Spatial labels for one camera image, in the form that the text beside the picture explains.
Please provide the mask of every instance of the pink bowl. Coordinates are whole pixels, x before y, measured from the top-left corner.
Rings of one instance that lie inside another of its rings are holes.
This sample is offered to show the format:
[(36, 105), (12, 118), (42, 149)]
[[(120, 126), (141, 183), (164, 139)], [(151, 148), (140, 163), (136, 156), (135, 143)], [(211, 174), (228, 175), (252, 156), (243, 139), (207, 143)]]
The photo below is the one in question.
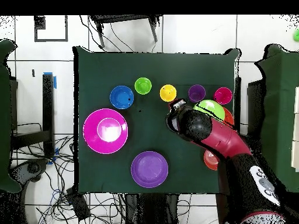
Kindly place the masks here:
[(220, 87), (214, 93), (214, 100), (221, 105), (225, 105), (229, 103), (231, 99), (232, 99), (232, 92), (227, 87)]
[(87, 117), (83, 126), (83, 137), (93, 151), (111, 154), (126, 143), (128, 125), (120, 113), (103, 108)]

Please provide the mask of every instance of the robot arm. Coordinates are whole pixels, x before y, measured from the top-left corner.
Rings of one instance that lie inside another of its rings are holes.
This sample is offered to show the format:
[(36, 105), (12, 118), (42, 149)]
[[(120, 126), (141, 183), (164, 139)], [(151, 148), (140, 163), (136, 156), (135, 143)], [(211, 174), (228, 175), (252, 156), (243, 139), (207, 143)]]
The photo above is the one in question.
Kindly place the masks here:
[(234, 224), (285, 224), (275, 186), (235, 130), (193, 110), (183, 99), (170, 105), (168, 128), (186, 141), (208, 149), (220, 160), (220, 192), (229, 198)]

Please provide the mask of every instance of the blue bowl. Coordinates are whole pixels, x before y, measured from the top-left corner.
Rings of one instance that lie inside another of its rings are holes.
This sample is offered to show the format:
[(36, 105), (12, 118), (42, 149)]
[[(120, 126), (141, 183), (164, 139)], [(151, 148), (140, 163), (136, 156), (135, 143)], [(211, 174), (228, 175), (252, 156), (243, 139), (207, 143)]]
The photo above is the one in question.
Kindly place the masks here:
[(133, 91), (127, 86), (117, 86), (110, 93), (110, 102), (117, 109), (127, 109), (133, 101)]

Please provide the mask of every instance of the purple plate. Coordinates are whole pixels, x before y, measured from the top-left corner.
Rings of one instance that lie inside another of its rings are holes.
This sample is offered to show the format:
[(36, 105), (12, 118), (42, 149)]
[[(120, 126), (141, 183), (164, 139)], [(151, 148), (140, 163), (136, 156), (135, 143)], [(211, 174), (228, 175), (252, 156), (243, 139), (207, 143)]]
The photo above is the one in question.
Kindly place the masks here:
[(157, 152), (145, 151), (133, 160), (131, 174), (139, 186), (157, 187), (164, 182), (168, 175), (167, 161)]

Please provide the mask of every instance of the magenta plate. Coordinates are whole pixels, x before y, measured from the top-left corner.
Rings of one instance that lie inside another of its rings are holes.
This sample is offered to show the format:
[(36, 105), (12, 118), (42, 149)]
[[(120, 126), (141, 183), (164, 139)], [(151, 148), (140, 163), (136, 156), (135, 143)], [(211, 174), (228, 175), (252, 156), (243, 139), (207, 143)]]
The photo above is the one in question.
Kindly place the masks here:
[(115, 110), (103, 108), (91, 113), (84, 122), (83, 136), (95, 152), (111, 154), (118, 151), (128, 138), (128, 125)]

